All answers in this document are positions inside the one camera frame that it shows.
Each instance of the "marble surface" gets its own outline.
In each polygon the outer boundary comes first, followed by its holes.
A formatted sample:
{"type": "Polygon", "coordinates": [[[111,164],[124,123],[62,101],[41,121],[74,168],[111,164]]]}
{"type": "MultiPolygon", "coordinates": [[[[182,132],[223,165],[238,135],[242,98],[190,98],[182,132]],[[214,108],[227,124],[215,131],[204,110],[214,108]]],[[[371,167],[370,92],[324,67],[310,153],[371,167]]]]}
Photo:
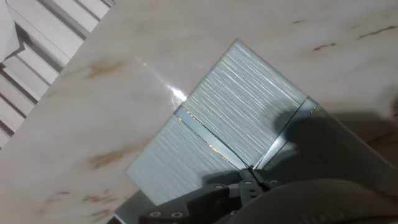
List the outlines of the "marble surface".
{"type": "Polygon", "coordinates": [[[123,170],[237,37],[398,164],[397,10],[118,0],[0,151],[0,222],[104,222],[137,190],[123,170]]]}

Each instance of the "white paper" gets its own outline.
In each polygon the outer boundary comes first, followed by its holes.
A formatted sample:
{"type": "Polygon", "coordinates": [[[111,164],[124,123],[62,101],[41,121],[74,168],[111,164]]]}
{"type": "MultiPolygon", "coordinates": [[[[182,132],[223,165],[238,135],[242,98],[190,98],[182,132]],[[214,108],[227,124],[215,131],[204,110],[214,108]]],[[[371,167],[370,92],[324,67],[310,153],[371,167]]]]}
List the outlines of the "white paper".
{"type": "Polygon", "coordinates": [[[5,0],[0,0],[0,62],[19,48],[15,23],[5,0]]]}

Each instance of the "brown marble vein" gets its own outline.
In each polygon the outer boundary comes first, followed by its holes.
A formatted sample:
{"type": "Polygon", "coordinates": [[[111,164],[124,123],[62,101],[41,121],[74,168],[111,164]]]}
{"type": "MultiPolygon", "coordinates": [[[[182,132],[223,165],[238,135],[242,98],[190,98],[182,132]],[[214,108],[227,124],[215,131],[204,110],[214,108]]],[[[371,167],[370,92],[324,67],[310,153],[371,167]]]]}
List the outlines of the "brown marble vein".
{"type": "Polygon", "coordinates": [[[301,23],[301,22],[304,22],[304,21],[305,21],[305,19],[303,19],[301,21],[294,21],[293,24],[298,24],[298,23],[301,23]]]}
{"type": "Polygon", "coordinates": [[[106,62],[96,63],[91,66],[92,72],[87,76],[87,78],[95,78],[105,73],[113,72],[120,66],[124,65],[126,62],[119,62],[112,66],[107,66],[106,62]]]}
{"type": "Polygon", "coordinates": [[[384,134],[367,142],[371,147],[390,146],[398,144],[398,131],[384,134]]]}
{"type": "Polygon", "coordinates": [[[92,158],[89,158],[87,162],[91,165],[94,169],[98,169],[100,167],[109,165],[113,162],[117,162],[123,158],[126,154],[140,151],[143,149],[148,143],[150,139],[145,139],[141,141],[142,144],[138,144],[137,146],[127,145],[122,147],[121,149],[111,151],[102,155],[98,155],[92,158]]]}
{"type": "Polygon", "coordinates": [[[104,209],[104,210],[101,210],[101,211],[91,214],[92,217],[97,217],[96,219],[93,220],[93,223],[96,223],[96,222],[108,217],[110,214],[111,214],[110,209],[104,209]]]}
{"type": "Polygon", "coordinates": [[[93,202],[93,203],[95,203],[95,202],[100,202],[100,201],[109,199],[110,197],[111,197],[111,196],[106,196],[106,197],[101,198],[101,197],[99,197],[99,196],[90,196],[90,195],[87,195],[87,196],[83,199],[83,202],[93,202]]]}
{"type": "Polygon", "coordinates": [[[358,37],[358,39],[367,37],[367,36],[369,36],[369,35],[376,35],[376,34],[379,34],[379,33],[383,32],[383,31],[385,31],[385,30],[395,29],[395,28],[397,28],[397,27],[398,27],[398,26],[389,26],[389,27],[387,27],[387,28],[380,29],[380,30],[378,30],[378,31],[374,31],[374,32],[370,32],[370,33],[368,33],[368,34],[364,34],[364,35],[362,35],[361,37],[358,37]]]}
{"type": "Polygon", "coordinates": [[[316,50],[320,50],[321,48],[329,47],[329,46],[334,46],[334,45],[336,45],[336,43],[325,44],[325,45],[322,45],[322,46],[319,46],[319,47],[315,47],[315,49],[313,50],[313,52],[316,51],[316,50]]]}

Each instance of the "black object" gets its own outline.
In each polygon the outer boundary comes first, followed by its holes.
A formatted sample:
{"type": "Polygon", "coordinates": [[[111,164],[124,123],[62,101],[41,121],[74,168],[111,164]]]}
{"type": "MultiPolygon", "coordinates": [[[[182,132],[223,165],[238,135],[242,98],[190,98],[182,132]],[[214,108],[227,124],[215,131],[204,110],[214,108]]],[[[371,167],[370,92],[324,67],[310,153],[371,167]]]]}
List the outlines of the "black object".
{"type": "Polygon", "coordinates": [[[277,186],[268,184],[277,181],[267,179],[264,171],[243,169],[238,174],[227,173],[211,177],[201,189],[145,211],[139,217],[139,223],[227,223],[252,200],[277,186]]]}
{"type": "Polygon", "coordinates": [[[115,214],[126,224],[398,223],[398,198],[346,180],[283,184],[264,170],[244,169],[204,185],[157,207],[139,192],[127,201],[134,206],[115,214]]]}

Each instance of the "screw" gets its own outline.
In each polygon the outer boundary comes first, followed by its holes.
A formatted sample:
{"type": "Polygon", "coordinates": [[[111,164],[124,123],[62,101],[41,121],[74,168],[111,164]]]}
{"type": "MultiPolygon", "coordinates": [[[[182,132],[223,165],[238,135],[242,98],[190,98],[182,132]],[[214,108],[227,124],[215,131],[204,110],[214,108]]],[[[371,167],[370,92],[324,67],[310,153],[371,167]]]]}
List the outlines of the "screw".
{"type": "Polygon", "coordinates": [[[159,217],[161,215],[162,215],[162,212],[152,212],[151,214],[149,214],[149,216],[152,216],[152,217],[159,217]]]}
{"type": "Polygon", "coordinates": [[[180,217],[183,217],[183,214],[182,214],[181,212],[174,212],[174,213],[172,214],[172,217],[174,217],[174,218],[180,218],[180,217]]]}

